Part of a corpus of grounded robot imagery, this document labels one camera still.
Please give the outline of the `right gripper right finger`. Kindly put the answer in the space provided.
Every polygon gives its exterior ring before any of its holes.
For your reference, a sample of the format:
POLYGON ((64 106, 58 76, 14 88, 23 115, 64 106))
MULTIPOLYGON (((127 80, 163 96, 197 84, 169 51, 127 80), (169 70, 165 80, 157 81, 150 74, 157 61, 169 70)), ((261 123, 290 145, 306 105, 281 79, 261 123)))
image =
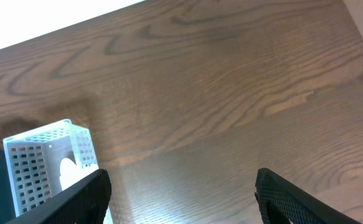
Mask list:
POLYGON ((268 168, 258 169, 255 198, 263 223, 357 223, 268 168))

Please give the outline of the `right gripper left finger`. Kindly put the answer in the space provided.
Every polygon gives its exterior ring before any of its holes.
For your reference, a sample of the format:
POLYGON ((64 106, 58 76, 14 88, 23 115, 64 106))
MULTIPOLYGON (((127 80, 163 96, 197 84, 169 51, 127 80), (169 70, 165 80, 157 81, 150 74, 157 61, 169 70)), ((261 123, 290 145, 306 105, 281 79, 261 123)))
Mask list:
POLYGON ((111 197, 105 169, 98 169, 47 202, 9 221, 9 224, 102 224, 111 197))

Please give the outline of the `white spoon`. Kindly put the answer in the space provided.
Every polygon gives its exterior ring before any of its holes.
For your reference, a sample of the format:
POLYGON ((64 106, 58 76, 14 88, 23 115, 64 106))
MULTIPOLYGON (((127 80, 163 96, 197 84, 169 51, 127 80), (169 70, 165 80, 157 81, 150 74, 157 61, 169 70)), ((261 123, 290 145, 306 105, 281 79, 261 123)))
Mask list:
POLYGON ((60 185, 62 190, 65 190, 78 182, 78 167, 69 158, 64 158, 60 162, 60 185))
POLYGON ((99 166, 97 164, 87 164, 83 169, 82 169, 82 174, 83 175, 89 175, 92 172, 95 172, 96 170, 99 169, 99 166))

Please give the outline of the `clear white plastic basket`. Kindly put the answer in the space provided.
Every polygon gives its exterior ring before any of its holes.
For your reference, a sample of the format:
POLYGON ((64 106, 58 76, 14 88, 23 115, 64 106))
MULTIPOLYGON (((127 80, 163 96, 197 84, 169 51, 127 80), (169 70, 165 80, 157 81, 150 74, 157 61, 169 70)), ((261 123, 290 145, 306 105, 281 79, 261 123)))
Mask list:
MULTIPOLYGON (((15 218, 63 191, 59 180, 62 159, 76 164, 79 180, 87 176, 82 174, 87 164, 98 165, 90 131, 69 119, 5 138, 3 146, 15 218)), ((113 223, 109 204, 103 223, 113 223)))

